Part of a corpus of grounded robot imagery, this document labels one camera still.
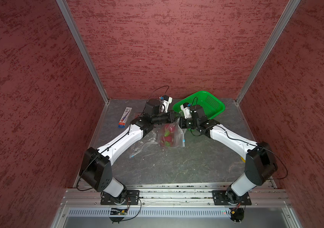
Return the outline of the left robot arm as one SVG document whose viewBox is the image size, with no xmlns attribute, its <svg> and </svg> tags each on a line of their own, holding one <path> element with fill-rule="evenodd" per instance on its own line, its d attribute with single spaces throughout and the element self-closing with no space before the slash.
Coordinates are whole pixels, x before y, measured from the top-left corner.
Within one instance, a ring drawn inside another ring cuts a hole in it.
<svg viewBox="0 0 324 228">
<path fill-rule="evenodd" d="M 148 100 L 143 112 L 130 122 L 128 128 L 107 144 L 84 153 L 78 180 L 83 179 L 97 192 L 108 194 L 115 204 L 122 205 L 129 196 L 127 187 L 113 177 L 114 162 L 134 143 L 147 136 L 158 124 L 174 123 L 180 115 L 168 110 L 173 98 L 162 96 Z"/>
</svg>

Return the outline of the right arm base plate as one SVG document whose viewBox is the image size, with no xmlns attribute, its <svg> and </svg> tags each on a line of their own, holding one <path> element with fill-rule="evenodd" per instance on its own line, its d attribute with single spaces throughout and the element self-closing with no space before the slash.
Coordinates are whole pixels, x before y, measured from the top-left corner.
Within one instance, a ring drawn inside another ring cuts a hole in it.
<svg viewBox="0 0 324 228">
<path fill-rule="evenodd" d="M 212 191 L 215 206 L 251 206 L 252 202 L 248 193 L 237 196 L 233 191 Z"/>
</svg>

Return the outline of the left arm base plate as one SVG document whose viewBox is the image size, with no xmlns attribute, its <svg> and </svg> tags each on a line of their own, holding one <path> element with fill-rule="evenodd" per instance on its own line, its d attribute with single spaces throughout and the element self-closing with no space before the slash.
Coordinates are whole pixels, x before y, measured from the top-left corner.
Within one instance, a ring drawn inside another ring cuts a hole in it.
<svg viewBox="0 0 324 228">
<path fill-rule="evenodd" d="M 101 193 L 101 205 L 138 205 L 139 203 L 139 190 L 123 190 L 118 197 L 113 197 L 112 195 L 102 192 Z"/>
</svg>

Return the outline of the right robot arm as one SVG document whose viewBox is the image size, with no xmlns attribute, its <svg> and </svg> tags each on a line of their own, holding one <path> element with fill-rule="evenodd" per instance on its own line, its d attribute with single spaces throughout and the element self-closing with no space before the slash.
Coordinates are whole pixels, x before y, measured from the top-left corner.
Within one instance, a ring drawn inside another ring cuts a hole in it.
<svg viewBox="0 0 324 228">
<path fill-rule="evenodd" d="M 228 204 L 240 204 L 246 193 L 261 186 L 278 170 L 277 160 L 269 144 L 246 139 L 220 122 L 208 119 L 200 105 L 183 103 L 180 109 L 183 112 L 183 119 L 179 121 L 180 127 L 196 130 L 201 135 L 222 143 L 245 161 L 243 174 L 226 190 L 225 199 Z"/>
</svg>

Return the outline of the dragon fruit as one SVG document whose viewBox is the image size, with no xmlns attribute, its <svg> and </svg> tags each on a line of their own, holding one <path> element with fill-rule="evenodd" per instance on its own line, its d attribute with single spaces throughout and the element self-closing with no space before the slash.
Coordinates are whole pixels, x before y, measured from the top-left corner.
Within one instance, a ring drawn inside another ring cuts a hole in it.
<svg viewBox="0 0 324 228">
<path fill-rule="evenodd" d="M 164 148 L 173 148 L 176 146 L 175 133 L 165 137 L 164 133 L 158 134 L 158 143 Z"/>
</svg>

